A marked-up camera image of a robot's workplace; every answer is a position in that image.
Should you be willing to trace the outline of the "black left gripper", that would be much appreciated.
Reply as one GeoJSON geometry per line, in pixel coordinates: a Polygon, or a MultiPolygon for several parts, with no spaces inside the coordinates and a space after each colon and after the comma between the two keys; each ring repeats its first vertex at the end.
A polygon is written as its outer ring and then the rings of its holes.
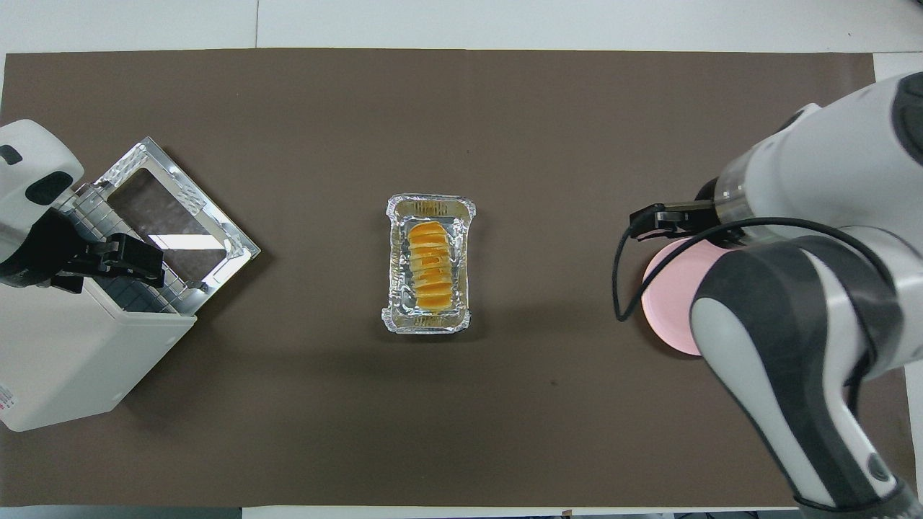
{"type": "Polygon", "coordinates": [[[72,221],[56,209],[49,209],[33,224],[19,249],[1,263],[1,280],[11,287],[56,287],[62,291],[81,291],[82,269],[70,272],[72,262],[81,262],[88,253],[99,257],[100,268],[92,278],[126,278],[154,288],[164,287],[164,253],[125,233],[113,233],[92,244],[76,230],[72,221]]]}

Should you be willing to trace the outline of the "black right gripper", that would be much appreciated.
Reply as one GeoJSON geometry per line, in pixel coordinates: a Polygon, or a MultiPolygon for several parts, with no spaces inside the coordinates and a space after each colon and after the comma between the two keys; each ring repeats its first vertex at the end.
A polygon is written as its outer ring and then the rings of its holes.
{"type": "Polygon", "coordinates": [[[675,205],[655,203],[634,211],[630,214],[630,238],[682,239],[719,226],[715,210],[716,184],[717,179],[706,182],[693,201],[675,205]]]}

